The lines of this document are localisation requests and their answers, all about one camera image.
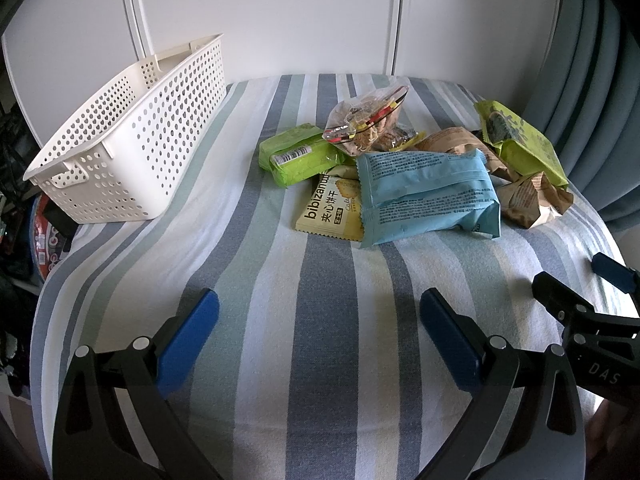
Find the silver screw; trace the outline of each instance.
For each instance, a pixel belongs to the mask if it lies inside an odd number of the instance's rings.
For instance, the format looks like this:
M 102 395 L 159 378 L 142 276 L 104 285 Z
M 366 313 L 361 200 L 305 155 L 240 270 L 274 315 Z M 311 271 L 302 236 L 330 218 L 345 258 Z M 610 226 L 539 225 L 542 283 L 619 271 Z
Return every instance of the silver screw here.
M 87 345 L 82 345 L 76 348 L 76 357 L 86 357 L 89 353 L 89 347 Z
M 489 344 L 498 350 L 504 350 L 507 348 L 507 342 L 499 335 L 492 336 L 492 338 L 489 339 Z
M 562 348 L 560 345 L 557 344 L 553 344 L 551 345 L 551 351 L 556 354 L 558 357 L 562 357 L 564 355 L 564 348 Z
M 136 350 L 144 350 L 146 347 L 149 346 L 149 343 L 151 343 L 151 341 L 149 341 L 149 338 L 142 336 L 137 338 L 133 342 L 133 348 L 135 348 Z

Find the striped tablecloth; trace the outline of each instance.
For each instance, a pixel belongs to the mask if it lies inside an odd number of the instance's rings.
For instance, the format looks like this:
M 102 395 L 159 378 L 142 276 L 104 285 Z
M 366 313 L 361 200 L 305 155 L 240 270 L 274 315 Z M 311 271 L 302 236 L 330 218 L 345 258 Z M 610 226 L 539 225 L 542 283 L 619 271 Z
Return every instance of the striped tablecloth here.
M 162 216 L 82 227 L 47 280 L 34 326 L 32 398 L 47 458 L 73 350 L 152 335 L 204 287 L 220 297 L 220 321 L 170 402 L 236 480 L 413 479 L 469 401 L 418 323 L 430 286 L 485 332 L 526 349 L 559 341 L 558 323 L 531 297 L 540 270 L 600 311 L 634 315 L 628 297 L 591 274 L 593 254 L 622 257 L 577 193 L 561 219 L 529 231 L 503 224 L 495 240 L 442 231 L 361 250 L 294 231 L 311 184 L 275 186 L 258 168 L 257 144 L 297 124 L 324 127 L 339 100 L 389 81 L 324 74 L 234 84 Z M 478 128 L 476 97 L 461 86 L 397 81 L 411 85 L 402 122 L 429 134 Z M 595 399 L 582 400 L 588 415 Z

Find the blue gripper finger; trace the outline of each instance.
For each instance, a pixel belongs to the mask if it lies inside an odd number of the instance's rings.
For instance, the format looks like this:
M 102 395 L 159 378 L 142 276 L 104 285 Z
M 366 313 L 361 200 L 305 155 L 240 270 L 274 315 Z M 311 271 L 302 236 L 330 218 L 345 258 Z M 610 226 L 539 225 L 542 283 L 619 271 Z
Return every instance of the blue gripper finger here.
M 456 386 L 472 395 L 482 387 L 482 356 L 456 322 L 471 318 L 456 314 L 437 288 L 425 290 L 420 298 L 420 320 L 442 356 Z
M 196 362 L 204 343 L 218 322 L 220 303 L 213 290 L 206 290 L 186 316 L 158 357 L 156 386 L 163 399 L 180 389 Z
M 619 264 L 606 254 L 597 253 L 593 257 L 591 270 L 625 294 L 631 294 L 636 291 L 636 272 Z

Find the light blue wrapper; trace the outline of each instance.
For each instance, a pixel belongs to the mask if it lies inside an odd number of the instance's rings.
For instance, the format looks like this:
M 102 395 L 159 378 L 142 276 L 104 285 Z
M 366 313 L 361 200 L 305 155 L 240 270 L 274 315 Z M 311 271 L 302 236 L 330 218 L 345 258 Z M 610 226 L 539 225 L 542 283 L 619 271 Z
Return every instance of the light blue wrapper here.
M 361 248 L 456 226 L 500 236 L 500 203 L 479 150 L 364 153 L 356 161 Z

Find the perforated basket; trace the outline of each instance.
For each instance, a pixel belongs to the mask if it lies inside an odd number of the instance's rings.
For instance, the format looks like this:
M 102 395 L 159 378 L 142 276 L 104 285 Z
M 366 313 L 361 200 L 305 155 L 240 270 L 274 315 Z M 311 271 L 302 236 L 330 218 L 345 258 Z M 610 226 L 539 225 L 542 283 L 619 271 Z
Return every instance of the perforated basket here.
M 81 224 L 158 216 L 225 97 L 221 36 L 124 69 L 51 137 L 24 180 Z

